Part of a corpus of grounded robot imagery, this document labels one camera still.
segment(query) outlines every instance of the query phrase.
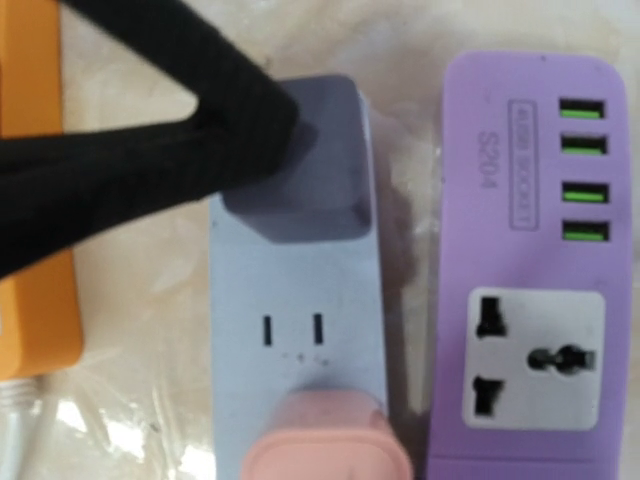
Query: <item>marble surface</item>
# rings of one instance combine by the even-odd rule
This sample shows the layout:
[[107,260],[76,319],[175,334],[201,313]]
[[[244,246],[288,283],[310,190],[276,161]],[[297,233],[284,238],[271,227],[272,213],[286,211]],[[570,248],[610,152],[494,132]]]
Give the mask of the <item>marble surface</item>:
[[[468,49],[597,55],[623,75],[637,130],[640,3],[190,3],[272,75],[343,72],[371,101],[382,179],[392,410],[414,456],[423,456],[443,71]],[[194,108],[189,93],[66,10],[63,30],[68,131],[174,119]],[[45,381],[25,478],[215,479],[206,218],[204,203],[182,207],[76,249],[86,354],[77,367]],[[639,335],[636,328],[635,345]],[[640,469],[634,455],[640,450],[640,349],[632,362],[622,479],[636,478]]]

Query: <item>orange power strip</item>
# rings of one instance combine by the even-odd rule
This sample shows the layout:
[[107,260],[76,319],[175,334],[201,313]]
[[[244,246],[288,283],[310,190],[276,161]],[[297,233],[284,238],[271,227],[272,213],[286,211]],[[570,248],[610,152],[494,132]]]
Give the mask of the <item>orange power strip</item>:
[[[58,3],[0,0],[0,135],[61,131]],[[71,251],[0,281],[0,381],[73,365],[82,350]]]

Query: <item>gray power adapter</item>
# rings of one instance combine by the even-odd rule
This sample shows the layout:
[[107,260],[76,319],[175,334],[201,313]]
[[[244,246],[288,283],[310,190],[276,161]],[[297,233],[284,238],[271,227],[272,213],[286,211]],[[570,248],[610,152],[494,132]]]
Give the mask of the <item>gray power adapter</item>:
[[340,76],[283,83],[301,109],[284,169],[212,198],[217,476],[237,480],[274,411],[349,389],[386,411],[373,158],[364,101]]

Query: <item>purple power strip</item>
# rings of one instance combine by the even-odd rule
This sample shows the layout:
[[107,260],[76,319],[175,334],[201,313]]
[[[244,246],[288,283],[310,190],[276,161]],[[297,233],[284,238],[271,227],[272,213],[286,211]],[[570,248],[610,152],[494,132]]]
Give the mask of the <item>purple power strip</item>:
[[[591,57],[468,53],[449,67],[443,110],[438,340],[427,478],[615,480],[632,284],[623,82],[611,66]],[[493,292],[489,308],[503,323],[489,323],[493,333],[475,338],[480,332],[472,325],[479,311],[475,302],[484,291]],[[495,304],[501,292],[507,292],[508,314]],[[562,362],[569,357],[553,349],[555,356],[537,357],[549,365],[536,367],[531,360],[536,354],[521,346],[537,345],[539,338],[549,343],[540,341],[544,349],[556,337],[571,338],[572,328],[585,330],[580,315],[571,315],[572,309],[584,311],[583,297],[594,305],[587,316],[596,325],[584,332],[593,339],[591,357],[580,352],[572,357],[584,362],[584,371],[565,368]],[[595,311],[600,306],[601,321]],[[517,318],[545,308],[539,324],[535,315],[530,321]],[[509,364],[501,365],[500,358]],[[487,401],[467,401],[476,388],[469,382],[483,375],[482,362],[489,372],[484,380],[496,381],[489,383],[494,390]],[[495,374],[500,368],[507,372],[502,377]],[[592,389],[585,395],[596,392],[586,406],[580,394],[562,397],[581,385],[572,382],[581,381],[585,392]],[[549,395],[575,402],[575,411],[566,402],[559,408],[569,409],[569,415],[541,408],[548,400],[546,386],[555,389]],[[517,388],[528,390],[518,396]],[[560,420],[557,428],[554,419]],[[561,425],[564,420],[573,427]]]

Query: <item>orange object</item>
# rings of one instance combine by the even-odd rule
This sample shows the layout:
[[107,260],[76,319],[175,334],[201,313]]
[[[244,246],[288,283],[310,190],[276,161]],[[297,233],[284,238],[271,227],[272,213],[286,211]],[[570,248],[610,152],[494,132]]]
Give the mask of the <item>orange object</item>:
[[[0,135],[61,130],[58,3],[0,0]],[[0,281],[0,381],[70,366],[82,349],[70,251]]]
[[244,461],[242,480],[412,480],[378,403],[350,390],[292,394]]

